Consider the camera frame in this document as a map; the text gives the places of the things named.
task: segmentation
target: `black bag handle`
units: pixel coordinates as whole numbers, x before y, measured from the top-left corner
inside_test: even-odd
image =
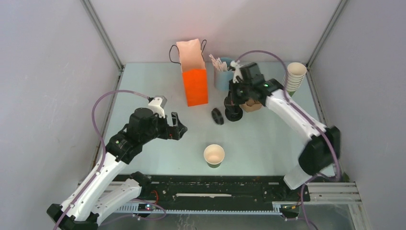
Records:
[[[202,43],[200,44],[200,49],[202,50],[202,58],[203,58],[203,61],[204,61],[203,51],[204,51],[204,48],[206,48],[206,44],[207,44],[207,40],[206,40],[206,39],[203,40]],[[176,64],[179,64],[179,65],[180,65],[180,62],[172,61],[172,59],[170,58],[170,52],[172,51],[172,48],[173,48],[173,47],[176,47],[176,48],[178,49],[178,55],[179,55],[179,48],[178,48],[176,45],[172,45],[172,46],[170,47],[170,49],[169,49],[169,60],[170,60],[172,63],[176,63]]]

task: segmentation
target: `gift bag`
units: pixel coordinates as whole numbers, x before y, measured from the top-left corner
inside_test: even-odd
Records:
[[[169,50],[170,61],[180,64],[188,106],[207,104],[209,102],[207,72],[202,55],[206,43],[206,40],[200,43],[198,39],[177,42]],[[174,62],[170,58],[170,52],[174,46],[178,49],[179,62]]]

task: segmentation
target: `stack of paper cups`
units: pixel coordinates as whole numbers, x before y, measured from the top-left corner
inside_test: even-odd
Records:
[[[299,62],[292,62],[288,65],[288,73],[285,76],[286,90],[292,96],[303,82],[307,73],[307,68]]]

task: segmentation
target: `blue cup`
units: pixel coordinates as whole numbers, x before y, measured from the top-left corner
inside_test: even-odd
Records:
[[[233,61],[229,57],[221,57],[220,60],[227,64],[227,67],[230,66],[231,61]],[[216,89],[220,91],[228,91],[228,82],[233,79],[234,72],[233,71],[218,71],[216,68],[214,69],[214,86]]]

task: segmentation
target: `light blue tabletop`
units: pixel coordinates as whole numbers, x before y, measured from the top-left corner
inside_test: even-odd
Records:
[[[283,68],[277,62],[259,63],[265,79],[283,79]],[[218,107],[224,113],[223,101],[227,92],[214,88],[214,69],[206,64],[209,104],[188,107],[180,66],[173,63],[129,63],[125,66],[120,90],[133,90],[148,96],[164,95],[168,102],[165,113],[172,125],[171,112],[188,127],[181,140],[155,139],[122,171],[130,174],[171,175],[285,175],[297,163],[303,145],[297,134],[274,112],[262,109],[245,113],[237,122],[225,118],[220,126],[211,118],[211,110]],[[303,109],[317,119],[316,107],[306,78],[292,97]],[[115,135],[136,108],[147,107],[148,101],[129,93],[116,97],[105,140]],[[226,156],[220,167],[210,168],[203,151],[210,144],[221,145]],[[334,175],[332,167],[324,170]]]

